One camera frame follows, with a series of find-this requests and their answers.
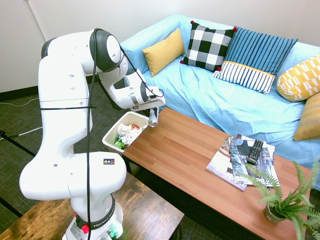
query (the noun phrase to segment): magazine cover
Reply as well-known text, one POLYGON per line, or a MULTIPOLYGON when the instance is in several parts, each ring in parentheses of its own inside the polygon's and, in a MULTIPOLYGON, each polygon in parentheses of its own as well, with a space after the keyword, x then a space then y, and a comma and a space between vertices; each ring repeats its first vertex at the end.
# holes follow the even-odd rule
MULTIPOLYGON (((252 182, 247 180, 246 178, 240 176, 238 173, 248 174, 253 177, 256 177, 246 166, 248 155, 250 153, 251 147, 254 145, 254 140, 245 140, 234 138, 230 144, 230 154, 231 154, 231 163, 233 168, 233 177, 234 182, 237 184, 247 184, 252 185, 252 182)), ((254 165, 257 169, 261 171, 268 172, 276 179, 278 179, 275 167, 274 167, 274 158, 270 157, 269 149, 264 144, 262 146, 261 154, 258 158, 257 164, 254 165)), ((265 184, 267 187, 271 187, 272 185, 264 178, 258 178, 262 184, 265 184)))
MULTIPOLYGON (((251 140, 251 141, 254 141, 254 139, 250 138, 250 137, 247 137, 247 136, 243 136, 241 134, 238 134, 236 136, 237 139, 243 139, 243 140, 251 140)), ((270 144, 267 144, 265 141, 263 142, 263 148, 268 148, 269 150, 269 156, 272 160, 275 159, 275 151, 276 151, 276 147, 273 146, 273 145, 270 145, 270 144)))
POLYGON ((222 146, 211 159, 208 166, 206 166, 206 169, 236 188, 244 191, 247 185, 241 183, 237 184, 234 181, 233 166, 231 164, 230 155, 230 143, 232 139, 232 136, 227 137, 222 146))

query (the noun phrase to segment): plastic container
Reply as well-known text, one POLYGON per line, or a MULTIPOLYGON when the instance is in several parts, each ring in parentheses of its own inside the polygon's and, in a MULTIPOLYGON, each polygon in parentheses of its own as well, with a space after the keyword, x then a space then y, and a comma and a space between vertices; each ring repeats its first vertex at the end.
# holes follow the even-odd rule
MULTIPOLYGON (((124 124, 128 126, 129 124, 137 125, 138 127, 143 127, 144 125, 148 125, 149 118, 147 116, 143 116, 139 113, 128 111, 126 112, 112 127, 111 129, 104 135, 102 138, 102 143, 108 148, 109 152, 117 153, 120 156, 125 152, 125 150, 122 150, 114 145, 115 138, 119 135, 118 134, 118 127, 120 124, 124 124)), ((140 167, 129 163, 132 175, 136 175, 140 167)))

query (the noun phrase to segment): black remote control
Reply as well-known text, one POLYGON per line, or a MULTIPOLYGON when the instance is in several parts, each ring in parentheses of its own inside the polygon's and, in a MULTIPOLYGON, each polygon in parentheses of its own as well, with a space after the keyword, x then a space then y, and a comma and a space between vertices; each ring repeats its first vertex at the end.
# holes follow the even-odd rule
POLYGON ((263 144, 264 144, 263 141, 260 141, 260 140, 254 141, 254 144, 250 150, 248 159, 246 160, 248 162, 248 164, 252 164, 252 165, 257 164, 257 161, 260 156, 263 144))

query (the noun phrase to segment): blue striped pillow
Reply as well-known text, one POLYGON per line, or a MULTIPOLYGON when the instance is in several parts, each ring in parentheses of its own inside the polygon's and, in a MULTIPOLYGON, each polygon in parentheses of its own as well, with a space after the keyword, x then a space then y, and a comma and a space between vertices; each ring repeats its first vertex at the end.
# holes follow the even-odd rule
POLYGON ((213 76, 267 95, 297 41, 238 27, 221 71, 215 71, 213 76))

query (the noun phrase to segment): wooden table top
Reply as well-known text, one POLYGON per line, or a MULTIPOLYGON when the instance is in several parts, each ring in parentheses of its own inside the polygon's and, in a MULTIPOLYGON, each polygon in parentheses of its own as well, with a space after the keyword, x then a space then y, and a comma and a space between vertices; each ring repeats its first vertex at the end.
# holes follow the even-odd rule
MULTIPOLYGON (((163 178, 229 219, 266 240, 295 240, 290 220, 269 222, 257 188, 241 191, 206 170, 227 134, 169 108, 159 114, 155 128, 147 127, 124 156, 163 178)), ((286 196, 298 186, 294 164, 275 156, 274 167, 286 196)), ((304 174, 308 168, 302 167, 304 174)))
MULTIPOLYGON (((184 214, 132 175, 112 194, 123 209, 122 240, 168 240, 184 214)), ((61 240, 73 216, 69 199, 40 201, 1 240, 61 240)))

